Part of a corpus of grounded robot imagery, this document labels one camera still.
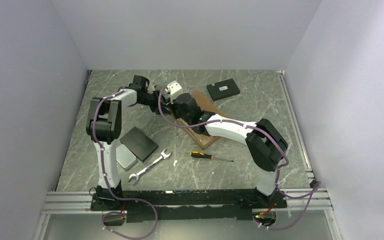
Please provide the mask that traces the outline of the brown cardboard express box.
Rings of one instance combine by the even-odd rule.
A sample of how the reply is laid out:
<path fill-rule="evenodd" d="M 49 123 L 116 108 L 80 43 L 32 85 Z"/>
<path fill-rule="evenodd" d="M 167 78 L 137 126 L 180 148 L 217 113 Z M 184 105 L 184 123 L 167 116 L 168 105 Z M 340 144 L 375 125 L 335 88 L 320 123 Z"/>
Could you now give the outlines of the brown cardboard express box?
<path fill-rule="evenodd" d="M 183 130 L 201 150 L 207 149 L 219 139 L 217 136 L 210 135 L 203 125 L 192 127 L 192 125 L 208 121 L 210 113 L 224 115 L 201 92 L 180 94 L 171 104 L 170 110 L 175 122 L 184 127 Z"/>

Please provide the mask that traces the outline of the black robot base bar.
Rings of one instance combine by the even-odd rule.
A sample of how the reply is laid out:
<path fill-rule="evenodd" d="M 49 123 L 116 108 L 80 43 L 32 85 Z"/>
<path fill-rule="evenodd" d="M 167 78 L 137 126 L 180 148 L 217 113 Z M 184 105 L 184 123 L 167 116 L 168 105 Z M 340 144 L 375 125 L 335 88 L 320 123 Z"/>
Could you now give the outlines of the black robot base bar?
<path fill-rule="evenodd" d="M 158 220 L 251 220 L 257 211 L 285 209 L 287 202 L 275 192 L 265 196 L 255 188 L 201 190 L 124 190 L 121 200 L 92 195 L 93 212 L 125 211 L 128 223 Z"/>

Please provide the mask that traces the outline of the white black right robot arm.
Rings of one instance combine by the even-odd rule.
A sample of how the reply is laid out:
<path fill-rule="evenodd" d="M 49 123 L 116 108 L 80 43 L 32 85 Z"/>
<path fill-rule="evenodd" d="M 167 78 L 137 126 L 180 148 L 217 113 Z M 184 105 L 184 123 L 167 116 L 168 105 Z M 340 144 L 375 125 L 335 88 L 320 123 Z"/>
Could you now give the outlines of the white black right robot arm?
<path fill-rule="evenodd" d="M 164 102 L 185 128 L 209 137 L 221 137 L 247 146 L 259 168 L 256 203 L 267 208 L 275 201 L 277 171 L 289 145 L 275 126 L 265 118 L 257 122 L 238 121 L 200 108 L 189 93 L 166 93 Z"/>

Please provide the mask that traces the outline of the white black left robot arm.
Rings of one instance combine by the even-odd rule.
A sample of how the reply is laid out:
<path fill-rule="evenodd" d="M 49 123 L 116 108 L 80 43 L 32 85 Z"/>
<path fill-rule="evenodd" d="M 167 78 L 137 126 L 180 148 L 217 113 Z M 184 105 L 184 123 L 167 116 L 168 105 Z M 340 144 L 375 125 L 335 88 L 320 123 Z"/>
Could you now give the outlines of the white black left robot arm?
<path fill-rule="evenodd" d="M 140 104 L 155 111 L 158 94 L 149 79 L 135 75 L 132 83 L 122 86 L 116 93 L 90 100 L 85 129 L 93 141 L 98 160 L 96 198 L 104 200 L 111 210 L 119 209 L 124 203 L 116 157 L 116 140 L 122 131 L 123 109 Z"/>

